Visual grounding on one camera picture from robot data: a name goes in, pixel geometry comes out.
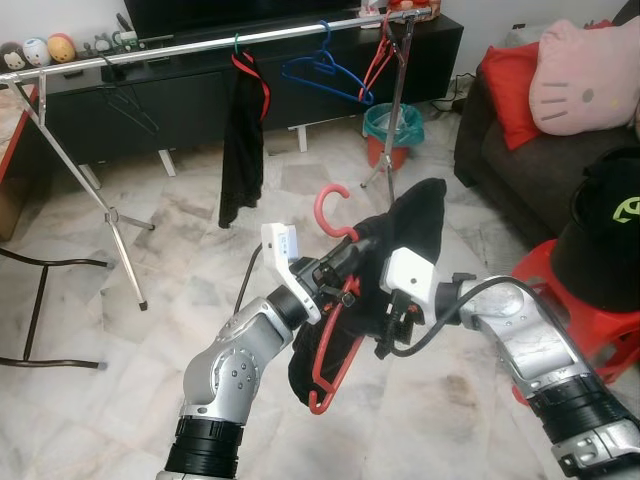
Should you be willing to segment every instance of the red plastic stool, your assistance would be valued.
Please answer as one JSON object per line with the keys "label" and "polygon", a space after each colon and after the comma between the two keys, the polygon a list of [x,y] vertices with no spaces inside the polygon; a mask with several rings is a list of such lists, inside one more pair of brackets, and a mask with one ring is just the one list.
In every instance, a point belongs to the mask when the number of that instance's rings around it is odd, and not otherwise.
{"label": "red plastic stool", "polygon": [[[612,313],[599,310],[574,297],[560,283],[551,269],[551,252],[556,240],[533,249],[514,269],[512,275],[523,282],[535,279],[536,286],[552,293],[569,312],[567,332],[587,359],[612,345],[615,353],[596,372],[605,383],[613,383],[634,362],[640,360],[640,311]],[[514,386],[513,394],[525,405],[526,400]]]}

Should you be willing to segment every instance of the green logo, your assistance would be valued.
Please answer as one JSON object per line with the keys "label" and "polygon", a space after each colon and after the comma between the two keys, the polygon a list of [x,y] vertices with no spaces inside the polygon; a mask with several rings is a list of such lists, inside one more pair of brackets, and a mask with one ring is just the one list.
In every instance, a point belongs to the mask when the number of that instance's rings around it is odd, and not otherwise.
{"label": "green logo", "polygon": [[625,213],[627,215],[640,216],[640,197],[627,198],[624,202],[618,205],[618,208],[616,208],[616,211],[613,214],[613,219],[616,222],[627,223],[631,219],[623,216]]}

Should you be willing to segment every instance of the metal clothing rail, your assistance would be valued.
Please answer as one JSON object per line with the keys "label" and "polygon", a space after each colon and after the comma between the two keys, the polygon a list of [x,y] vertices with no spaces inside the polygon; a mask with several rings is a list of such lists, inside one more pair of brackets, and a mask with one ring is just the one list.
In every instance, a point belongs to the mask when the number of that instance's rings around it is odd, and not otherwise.
{"label": "metal clothing rail", "polygon": [[[402,58],[402,62],[400,62],[400,68],[398,69],[398,75],[396,79],[396,87],[394,92],[393,99],[393,107],[391,112],[391,123],[389,132],[387,135],[387,142],[385,145],[385,151],[381,155],[380,163],[378,167],[374,170],[374,175],[378,171],[379,167],[386,166],[386,171],[388,175],[389,181],[389,195],[390,200],[393,201],[393,182],[391,178],[391,147],[393,146],[393,138],[395,136],[395,125],[398,118],[398,112],[400,109],[400,100],[402,97],[402,89],[404,86],[404,77],[407,68],[407,59],[409,56],[409,48],[411,45],[411,37],[413,34],[413,26],[416,20],[420,18],[425,18],[430,15],[430,8],[421,8],[415,10],[407,10],[403,12],[395,12],[389,16],[390,21],[397,20],[405,20],[407,23],[407,35],[405,35],[403,40],[403,52],[399,58]],[[362,17],[362,18],[354,18],[349,20],[339,20],[336,22],[329,23],[329,28],[331,30],[346,30],[349,28],[359,28],[366,25],[373,25],[376,23],[382,23],[385,19],[384,15],[377,15],[372,17]],[[293,27],[293,28],[285,28],[281,30],[273,30],[262,33],[253,33],[248,35],[241,35],[238,37],[237,42],[243,45],[253,44],[253,43],[262,43],[269,42],[272,40],[281,40],[285,38],[292,37],[301,37],[304,35],[310,35],[314,33],[322,33],[325,32],[325,27],[320,24],[314,25],[306,25],[301,27]],[[42,67],[38,69],[28,70],[25,72],[12,72],[0,75],[0,84],[6,84],[13,91],[13,93],[22,101],[24,110],[29,114],[30,118],[34,121],[38,129],[42,132],[45,139],[51,144],[53,149],[56,151],[58,156],[65,163],[69,171],[73,174],[73,176],[78,180],[80,185],[87,191],[87,193],[98,203],[100,208],[102,209],[105,217],[105,222],[111,228],[113,233],[113,237],[116,243],[116,247],[118,249],[118,253],[122,259],[123,266],[125,271],[129,277],[129,281],[134,289],[136,297],[138,299],[138,304],[140,305],[141,310],[147,309],[147,301],[145,299],[144,294],[142,293],[142,289],[138,282],[135,270],[133,268],[133,264],[129,259],[129,254],[127,252],[126,246],[122,239],[122,235],[118,230],[118,222],[123,221],[125,223],[129,223],[131,225],[135,225],[140,228],[146,228],[148,230],[153,230],[155,227],[149,223],[141,222],[140,220],[136,220],[130,217],[126,217],[118,213],[118,211],[109,206],[106,201],[102,198],[100,193],[93,187],[90,180],[87,178],[85,173],[78,168],[78,164],[74,162],[64,148],[60,145],[55,136],[49,131],[46,125],[46,112],[47,112],[47,76],[49,75],[60,75],[60,74],[69,74],[73,72],[79,72],[82,70],[87,70],[91,68],[103,67],[108,64],[112,65],[120,65],[126,63],[133,62],[142,62],[146,60],[153,60],[156,58],[165,58],[165,57],[174,57],[178,55],[186,55],[189,53],[197,53],[197,52],[205,52],[208,50],[216,50],[220,48],[232,47],[236,43],[235,37],[227,37],[221,38],[217,40],[208,40],[205,42],[197,42],[190,43],[187,45],[178,45],[174,47],[166,47],[159,48],[157,50],[146,50],[140,52],[132,52],[132,53],[123,53],[121,55],[113,55],[107,57],[108,60],[104,58],[93,58],[90,60],[83,60],[79,62],[71,62],[65,63],[61,65],[52,65],[48,67]],[[31,79],[38,79],[38,111],[36,111],[35,107],[29,101],[29,97],[26,95],[24,91],[24,82]],[[367,180],[367,182],[363,183],[361,186],[364,188],[366,184],[371,179]]]}

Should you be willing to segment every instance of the sofa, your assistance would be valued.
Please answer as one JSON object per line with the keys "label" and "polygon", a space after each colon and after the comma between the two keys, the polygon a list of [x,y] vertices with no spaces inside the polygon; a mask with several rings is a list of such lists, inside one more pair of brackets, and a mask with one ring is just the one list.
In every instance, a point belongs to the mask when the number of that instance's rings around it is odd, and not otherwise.
{"label": "sofa", "polygon": [[[638,15],[630,0],[614,18],[622,25]],[[481,67],[467,96],[455,146],[454,172],[477,185],[531,246],[556,238],[567,224],[570,201],[584,168],[608,150],[638,145],[627,127],[572,136],[540,135],[509,151]]]}

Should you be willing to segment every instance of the blue clothes hanger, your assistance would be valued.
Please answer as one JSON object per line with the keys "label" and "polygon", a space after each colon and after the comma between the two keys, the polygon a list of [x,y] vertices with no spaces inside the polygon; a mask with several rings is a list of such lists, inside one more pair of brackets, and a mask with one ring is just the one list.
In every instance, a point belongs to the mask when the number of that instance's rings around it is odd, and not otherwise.
{"label": "blue clothes hanger", "polygon": [[[331,53],[328,50],[329,42],[331,42],[331,28],[329,27],[329,24],[324,20],[321,21],[320,23],[327,30],[327,38],[325,38],[325,40],[322,42],[322,47],[320,48],[320,50],[314,52],[313,56],[294,58],[293,60],[289,60],[288,62],[285,62],[282,65],[282,76],[285,78],[288,78],[289,80],[293,80],[295,82],[302,83],[304,85],[309,85],[311,87],[319,88],[321,90],[324,90],[325,92],[339,95],[342,98],[353,100],[354,102],[364,103],[365,105],[372,105],[374,101],[373,93],[367,90],[367,87],[365,86],[364,83],[362,83],[362,80],[360,80],[357,76],[355,76],[353,73],[351,73],[349,70],[347,70],[343,66],[338,65],[333,59],[333,55],[331,55]],[[362,97],[362,100],[358,99],[358,95],[352,95],[350,93],[343,92],[342,90],[337,90],[335,88],[328,87],[321,83],[316,83],[311,80],[307,80],[305,78],[299,77],[292,73],[292,69],[294,66],[299,66],[304,64],[311,64],[315,71],[324,73],[326,75],[335,76],[339,72],[347,75],[358,84],[359,88],[356,89],[357,91],[359,91],[360,88],[364,89],[365,94]]]}

